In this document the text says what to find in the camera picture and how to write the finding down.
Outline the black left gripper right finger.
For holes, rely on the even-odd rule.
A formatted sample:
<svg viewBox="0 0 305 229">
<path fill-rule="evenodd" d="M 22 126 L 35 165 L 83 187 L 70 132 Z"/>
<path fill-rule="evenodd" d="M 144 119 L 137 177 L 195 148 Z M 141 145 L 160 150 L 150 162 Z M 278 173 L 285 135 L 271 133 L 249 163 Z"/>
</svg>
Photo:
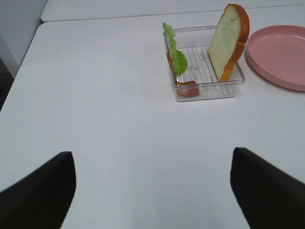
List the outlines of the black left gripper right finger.
<svg viewBox="0 0 305 229">
<path fill-rule="evenodd" d="M 305 185 L 247 148 L 233 151 L 230 184 L 252 229 L 303 229 Z"/>
</svg>

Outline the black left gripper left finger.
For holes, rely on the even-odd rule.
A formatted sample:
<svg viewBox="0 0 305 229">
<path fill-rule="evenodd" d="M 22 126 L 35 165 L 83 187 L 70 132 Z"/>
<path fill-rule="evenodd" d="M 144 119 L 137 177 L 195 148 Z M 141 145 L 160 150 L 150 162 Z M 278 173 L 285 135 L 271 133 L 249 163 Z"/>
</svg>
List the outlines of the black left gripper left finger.
<svg viewBox="0 0 305 229">
<path fill-rule="evenodd" d="M 59 229 L 76 190 L 71 152 L 61 152 L 0 193 L 2 229 Z"/>
</svg>

